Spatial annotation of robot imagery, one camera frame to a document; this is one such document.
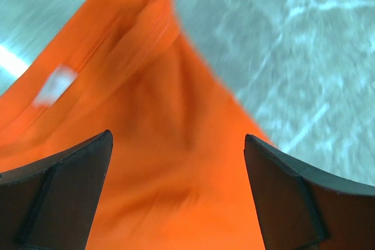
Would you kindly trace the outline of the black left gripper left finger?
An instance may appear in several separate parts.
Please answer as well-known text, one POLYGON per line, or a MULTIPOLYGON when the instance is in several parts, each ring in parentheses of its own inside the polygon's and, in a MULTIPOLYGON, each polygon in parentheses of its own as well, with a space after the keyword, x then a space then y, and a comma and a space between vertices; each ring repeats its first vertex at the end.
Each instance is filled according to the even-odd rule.
POLYGON ((112 149, 106 130, 1 173, 1 249, 85 249, 112 149))

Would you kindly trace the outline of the orange t shirt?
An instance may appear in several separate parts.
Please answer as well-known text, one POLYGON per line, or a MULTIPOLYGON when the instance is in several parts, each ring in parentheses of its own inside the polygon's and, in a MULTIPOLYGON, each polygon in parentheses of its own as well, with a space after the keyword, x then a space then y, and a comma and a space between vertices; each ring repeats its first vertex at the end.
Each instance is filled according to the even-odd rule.
POLYGON ((1 97, 1 170, 104 130, 88 249, 263 249, 244 161, 264 135, 182 33, 172 0, 86 0, 1 97))

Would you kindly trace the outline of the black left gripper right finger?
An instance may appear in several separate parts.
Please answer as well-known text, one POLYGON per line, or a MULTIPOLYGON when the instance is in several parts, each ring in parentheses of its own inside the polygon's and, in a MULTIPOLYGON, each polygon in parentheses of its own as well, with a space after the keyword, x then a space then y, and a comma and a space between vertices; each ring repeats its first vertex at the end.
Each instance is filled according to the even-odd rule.
POLYGON ((244 158, 266 249, 374 249, 374 187, 287 155, 254 135, 244 158))

